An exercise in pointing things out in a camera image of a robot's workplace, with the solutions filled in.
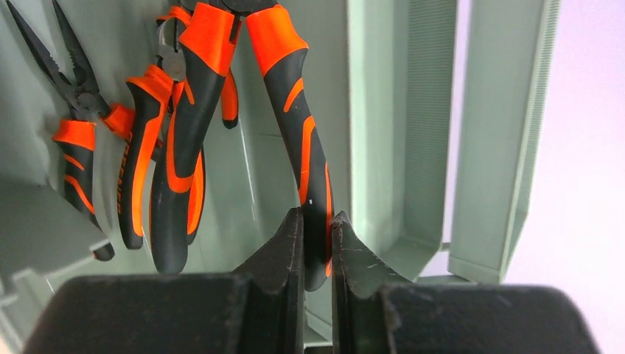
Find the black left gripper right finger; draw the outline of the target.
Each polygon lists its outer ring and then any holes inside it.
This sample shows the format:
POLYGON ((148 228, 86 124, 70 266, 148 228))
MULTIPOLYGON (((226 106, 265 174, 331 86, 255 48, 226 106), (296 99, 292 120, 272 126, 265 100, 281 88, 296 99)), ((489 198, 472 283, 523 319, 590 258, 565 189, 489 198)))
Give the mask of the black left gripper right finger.
POLYGON ((407 282, 356 235, 348 215, 332 219, 332 349, 392 353, 380 288, 407 282))

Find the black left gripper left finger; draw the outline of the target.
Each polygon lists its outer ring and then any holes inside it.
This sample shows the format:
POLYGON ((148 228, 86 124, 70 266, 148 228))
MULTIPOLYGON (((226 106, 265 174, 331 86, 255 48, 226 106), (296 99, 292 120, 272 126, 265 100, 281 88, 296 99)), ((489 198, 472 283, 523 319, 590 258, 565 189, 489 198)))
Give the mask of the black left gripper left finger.
POLYGON ((237 352, 303 353, 301 208, 289 209, 275 234, 234 273, 250 277, 237 352))

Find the translucent green plastic toolbox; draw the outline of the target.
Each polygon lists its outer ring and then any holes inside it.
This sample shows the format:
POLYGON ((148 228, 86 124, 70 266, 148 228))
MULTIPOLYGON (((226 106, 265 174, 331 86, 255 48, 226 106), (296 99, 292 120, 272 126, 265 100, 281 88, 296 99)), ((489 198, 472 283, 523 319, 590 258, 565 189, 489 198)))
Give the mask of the translucent green plastic toolbox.
MULTIPOLYGON (((177 1, 58 1, 102 96, 132 107, 125 81, 156 60, 155 19, 177 1)), ((502 282, 528 214, 562 1, 278 1, 308 42, 305 94, 335 210, 412 281, 444 243, 449 130, 460 128, 453 280, 502 282)), ((206 203, 185 272, 230 271, 298 205, 296 183, 242 29, 231 65, 240 115, 217 108, 204 140, 206 203)), ((91 274, 155 273, 148 240, 122 242, 116 185, 125 142, 96 123, 94 208, 63 197, 50 137, 69 110, 1 1, 1 339, 19 353, 51 295, 91 274)))

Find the orange black combination pliers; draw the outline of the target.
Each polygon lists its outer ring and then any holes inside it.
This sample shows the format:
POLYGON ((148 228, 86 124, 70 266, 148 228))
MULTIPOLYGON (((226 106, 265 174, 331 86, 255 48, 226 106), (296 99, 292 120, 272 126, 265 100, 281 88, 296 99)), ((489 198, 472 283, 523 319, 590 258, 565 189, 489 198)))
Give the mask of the orange black combination pliers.
POLYGON ((157 62, 149 65, 142 76, 126 81, 134 108, 124 129, 125 150, 116 188, 116 210, 127 249, 140 249, 144 244, 142 193, 150 162, 157 161, 164 148, 169 119, 186 84, 179 36, 191 15, 188 7, 176 4, 157 19, 157 62))

